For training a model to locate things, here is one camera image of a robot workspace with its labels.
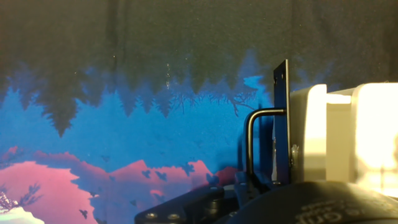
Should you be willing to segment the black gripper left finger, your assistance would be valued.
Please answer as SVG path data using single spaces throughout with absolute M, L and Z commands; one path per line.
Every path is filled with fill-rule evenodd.
M 220 210 L 224 188 L 200 187 L 147 209 L 135 216 L 135 224 L 195 224 L 208 222 Z

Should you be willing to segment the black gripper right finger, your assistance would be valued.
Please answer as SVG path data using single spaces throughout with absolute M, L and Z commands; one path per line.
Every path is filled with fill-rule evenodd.
M 234 191 L 238 202 L 250 202 L 271 189 L 271 180 L 262 172 L 235 174 Z

